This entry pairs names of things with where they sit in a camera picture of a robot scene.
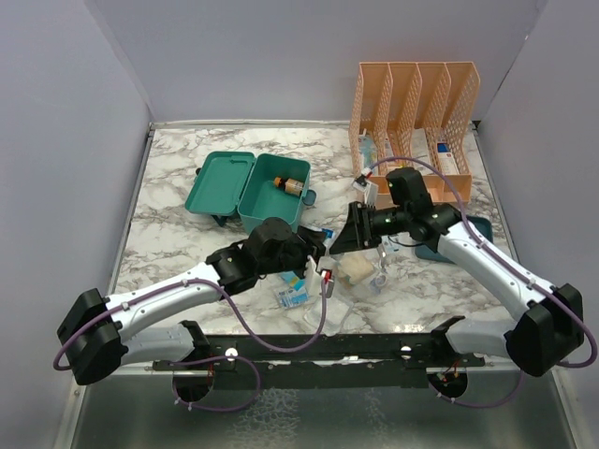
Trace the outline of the white bottle blue label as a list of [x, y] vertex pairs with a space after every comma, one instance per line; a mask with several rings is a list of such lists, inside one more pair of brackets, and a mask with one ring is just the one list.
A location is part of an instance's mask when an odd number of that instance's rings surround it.
[[333, 239], [334, 231], [332, 229], [322, 227], [320, 231], [325, 234], [325, 239]]

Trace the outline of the amber bottle orange label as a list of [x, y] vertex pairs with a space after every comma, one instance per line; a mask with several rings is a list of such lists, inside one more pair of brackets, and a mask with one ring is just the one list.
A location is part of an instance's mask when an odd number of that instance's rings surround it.
[[302, 181], [281, 177], [276, 177], [273, 180], [273, 185], [278, 190], [292, 196], [301, 196], [304, 188]]

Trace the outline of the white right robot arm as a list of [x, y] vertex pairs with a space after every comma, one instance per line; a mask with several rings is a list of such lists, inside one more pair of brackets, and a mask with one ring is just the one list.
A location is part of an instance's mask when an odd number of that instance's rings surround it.
[[408, 234], [464, 269], [508, 311], [500, 321], [460, 318], [430, 343], [431, 358], [450, 366], [463, 354], [511, 359], [525, 373], [539, 377], [585, 341], [582, 297], [566, 283], [561, 287], [538, 279], [498, 250], [454, 206], [433, 203], [422, 175], [412, 167], [389, 172], [393, 205], [376, 209], [354, 201], [345, 226], [330, 253], [371, 249], [384, 236]]

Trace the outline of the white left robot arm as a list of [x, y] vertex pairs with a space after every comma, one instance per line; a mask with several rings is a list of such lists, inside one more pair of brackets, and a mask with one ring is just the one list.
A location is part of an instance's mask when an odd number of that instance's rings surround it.
[[158, 329], [156, 323], [188, 309], [252, 289], [267, 275], [310, 272], [324, 255], [327, 235], [300, 226], [291, 229], [269, 218], [246, 239], [210, 254], [205, 261], [149, 287], [104, 297], [93, 288], [77, 297], [57, 329], [61, 348], [52, 364], [72, 372], [77, 384], [97, 383], [122, 365], [177, 361], [196, 369], [207, 347], [190, 325]]

